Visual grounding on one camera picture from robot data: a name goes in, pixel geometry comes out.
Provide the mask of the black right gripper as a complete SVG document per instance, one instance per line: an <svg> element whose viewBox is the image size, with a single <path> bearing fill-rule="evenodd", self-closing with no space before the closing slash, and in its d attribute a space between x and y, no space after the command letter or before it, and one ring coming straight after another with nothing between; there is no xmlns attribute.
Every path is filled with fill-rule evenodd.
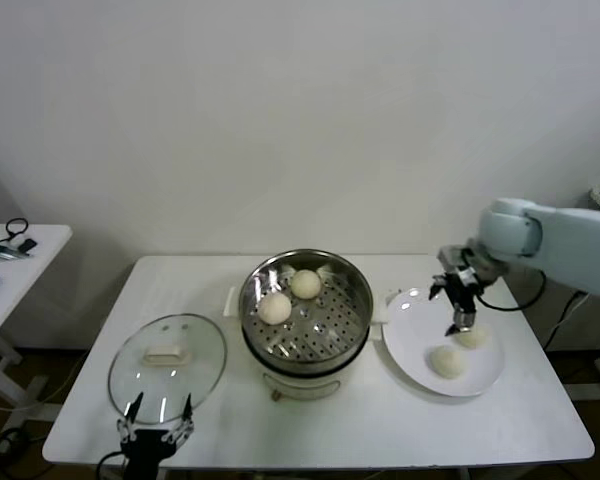
<svg viewBox="0 0 600 480"><path fill-rule="evenodd" d="M451 336L468 332L475 322L475 298L483 293L483 285L474 269L461 269L434 275L429 288L428 299L433 300L441 291L454 307L453 323L445 335Z"/></svg>

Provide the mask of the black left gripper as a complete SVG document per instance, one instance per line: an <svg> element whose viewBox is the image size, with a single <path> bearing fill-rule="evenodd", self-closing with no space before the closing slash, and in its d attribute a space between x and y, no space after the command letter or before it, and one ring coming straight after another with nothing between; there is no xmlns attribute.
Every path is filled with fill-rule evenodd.
<svg viewBox="0 0 600 480"><path fill-rule="evenodd" d="M117 421L121 451L127 459L124 480L155 480L159 464L176 453L176 445L183 445L194 431L191 394L188 394L179 423L167 430L137 430L134 423L141 407L144 393L140 392L129 403L124 415Z"/></svg>

